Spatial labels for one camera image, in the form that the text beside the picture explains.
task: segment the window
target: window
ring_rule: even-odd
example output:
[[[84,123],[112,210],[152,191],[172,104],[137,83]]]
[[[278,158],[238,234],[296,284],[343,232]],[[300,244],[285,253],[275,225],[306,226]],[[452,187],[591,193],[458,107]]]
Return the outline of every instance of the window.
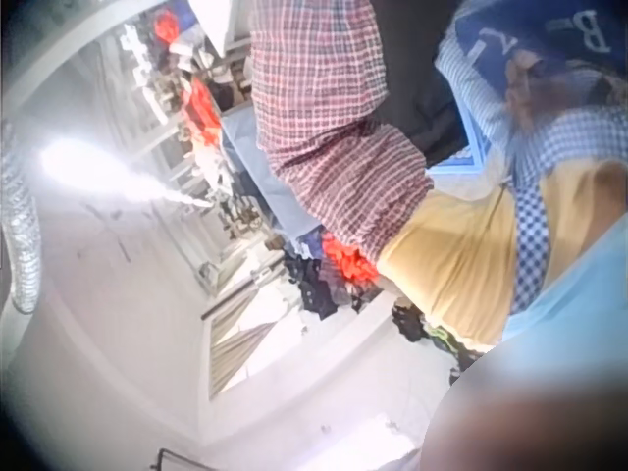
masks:
[[[258,373],[300,345],[304,325],[299,316],[300,304],[297,304],[297,300],[300,300],[298,290],[296,289],[296,293],[287,292],[286,282],[282,279],[273,280],[259,290],[237,323],[225,334],[225,339],[261,324],[277,324],[222,391]]]

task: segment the person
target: person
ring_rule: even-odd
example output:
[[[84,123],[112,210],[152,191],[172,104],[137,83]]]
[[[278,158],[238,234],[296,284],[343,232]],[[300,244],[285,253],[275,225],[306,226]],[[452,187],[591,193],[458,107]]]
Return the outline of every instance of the person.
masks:
[[[466,0],[446,32],[437,65],[508,159],[504,184],[468,202],[434,190],[422,153],[374,119],[387,80],[368,0],[254,2],[253,102],[271,167],[431,325],[478,351],[500,342],[509,317],[626,210],[628,117],[618,102],[625,81],[591,66],[582,49],[567,54],[564,44],[575,41],[531,27],[566,15],[586,29],[593,20],[612,22],[611,15],[598,8],[583,20],[559,3],[543,10],[557,15],[548,20],[518,0]],[[516,19],[505,25],[519,35],[513,40],[496,25],[512,17],[499,8],[515,7]],[[485,41],[487,29],[494,43]],[[593,42],[590,30],[574,30],[585,45]],[[594,45],[616,52],[616,41],[594,33]],[[576,67],[574,57],[584,60]],[[556,64],[568,67],[546,67]]]

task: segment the blue cloth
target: blue cloth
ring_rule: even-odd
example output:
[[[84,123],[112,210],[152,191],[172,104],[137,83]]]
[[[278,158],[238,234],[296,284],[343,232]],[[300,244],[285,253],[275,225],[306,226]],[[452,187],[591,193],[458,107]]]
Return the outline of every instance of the blue cloth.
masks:
[[[583,2],[585,0],[576,0],[575,2],[548,0],[544,2],[544,5],[546,3],[551,5],[550,12],[555,9],[562,12],[566,11],[565,8],[570,8],[572,4],[586,6],[586,2]],[[604,8],[599,10],[608,12],[608,5],[612,6],[617,2],[618,0],[606,2]],[[598,0],[594,3],[601,4],[602,2]],[[496,8],[503,9],[508,13],[504,13],[505,16],[495,17],[493,16],[495,11],[492,9]],[[468,48],[473,47],[477,41],[477,34],[482,28],[494,26],[502,21],[507,21],[506,25],[510,25],[513,20],[505,19],[515,17],[521,9],[529,9],[530,12],[534,13],[535,8],[541,10],[541,18],[543,16],[547,19],[556,18],[555,15],[551,17],[544,13],[537,0],[465,0],[456,11],[453,22],[446,32],[437,60],[437,67],[449,82],[456,101],[461,102],[468,109],[473,120],[491,145],[494,145],[506,156],[508,166],[511,169],[512,183],[517,187],[536,184],[539,177],[550,170],[551,165],[554,165],[556,160],[594,155],[600,158],[628,157],[628,114],[623,106],[608,106],[603,109],[588,106],[570,110],[556,120],[538,123],[538,128],[532,134],[522,132],[513,122],[512,115],[505,109],[503,81],[501,82],[502,85],[499,85],[499,81],[505,79],[505,62],[502,57],[501,40],[497,38],[495,41],[485,41],[490,49],[485,50],[480,55],[482,59],[486,58],[489,61],[493,60],[492,57],[496,57],[495,60],[498,61],[499,67],[497,65],[490,67],[483,65],[482,61],[478,63],[478,67],[475,67],[474,62],[467,57]],[[615,26],[609,28],[605,26],[607,15],[608,13],[598,11],[598,24],[602,22],[604,31],[607,29],[614,30]],[[468,38],[460,40],[458,25],[460,25],[461,34],[465,38],[468,36]],[[476,31],[475,41],[473,33],[469,31]],[[578,47],[570,47],[568,44],[569,47],[565,50],[570,51],[571,56],[582,54],[581,59],[587,59],[589,50],[586,48],[582,33],[579,34],[578,41],[567,41],[577,44]],[[539,38],[543,37],[551,45],[551,47],[546,47],[545,50],[549,51],[546,52],[546,55],[555,58],[553,51],[565,47],[564,39],[557,41],[545,33],[539,36]],[[618,55],[623,57],[625,53],[625,45],[616,44],[618,38],[623,41],[623,30],[618,35],[614,34],[613,37],[610,37],[610,34],[606,32],[604,33],[604,42],[611,51],[608,54],[602,54],[602,56],[609,58],[608,61],[604,60],[603,62],[608,62],[612,69],[625,71],[625,58],[623,63],[619,59],[613,59]],[[599,75],[596,71],[580,71],[574,74],[574,77],[584,83],[590,83]]]
[[[257,120],[252,106],[239,108],[221,118],[223,132],[236,153],[236,164],[251,176],[279,222],[278,232],[289,240],[318,228],[321,223],[299,204],[292,190],[271,170],[266,154],[257,146]]]
[[[508,318],[503,340],[550,322],[602,323],[608,315],[628,315],[627,253],[624,215],[528,309]]]
[[[527,132],[505,107],[506,64],[520,49],[536,52],[553,74],[579,59],[625,71],[618,0],[465,0],[441,45],[437,66],[483,134],[506,157],[517,210],[517,267],[511,313],[530,305],[550,258],[547,215],[539,181],[558,163],[582,157],[628,163],[628,113],[588,101],[602,74],[589,67],[569,78],[581,106],[543,118]]]
[[[180,32],[184,32],[196,25],[196,15],[194,15],[187,0],[171,0],[168,7],[177,15]]]
[[[544,59],[542,74],[564,72],[574,59],[626,71],[624,24],[613,2],[503,0],[457,19],[455,31],[469,62],[504,96],[506,64],[519,50]]]
[[[300,237],[299,242],[307,246],[312,258],[317,260],[325,258],[323,253],[323,235],[320,228],[316,228],[314,231]]]

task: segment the white wall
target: white wall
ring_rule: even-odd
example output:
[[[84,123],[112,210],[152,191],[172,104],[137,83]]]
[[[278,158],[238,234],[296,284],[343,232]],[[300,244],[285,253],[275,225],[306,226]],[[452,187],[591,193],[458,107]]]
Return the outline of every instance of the white wall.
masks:
[[[46,308],[26,331],[3,399],[34,449],[64,471],[144,471],[161,446],[194,456],[194,441],[113,388],[90,358],[78,354],[55,312]]]
[[[445,355],[429,345],[407,342],[387,322],[322,385],[293,403],[284,403],[286,408],[251,429],[208,446],[203,455],[224,469],[291,471],[381,413],[419,445],[446,392],[451,366]],[[264,407],[267,399],[260,396],[263,389],[250,386],[248,401],[239,408],[242,414],[256,405]]]
[[[38,445],[70,471],[143,471],[162,446],[222,469],[293,470],[381,413],[420,444],[451,366],[432,347],[403,339],[386,310],[372,310],[341,320],[328,336],[196,409],[195,435],[176,409],[129,382],[103,352],[80,351],[69,313],[46,280],[5,397],[17,403]]]

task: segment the orange garment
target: orange garment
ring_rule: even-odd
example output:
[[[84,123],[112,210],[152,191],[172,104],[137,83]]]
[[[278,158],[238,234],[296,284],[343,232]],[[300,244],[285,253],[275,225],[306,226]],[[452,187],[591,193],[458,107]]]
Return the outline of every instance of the orange garment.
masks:
[[[179,37],[179,20],[171,11],[162,13],[155,21],[155,35],[170,45]]]
[[[380,276],[356,246],[342,245],[330,233],[323,235],[323,251],[340,268],[342,276],[354,285],[376,282]]]
[[[183,93],[183,113],[192,139],[204,146],[220,143],[220,119],[209,90],[198,78],[192,78],[192,92]]]

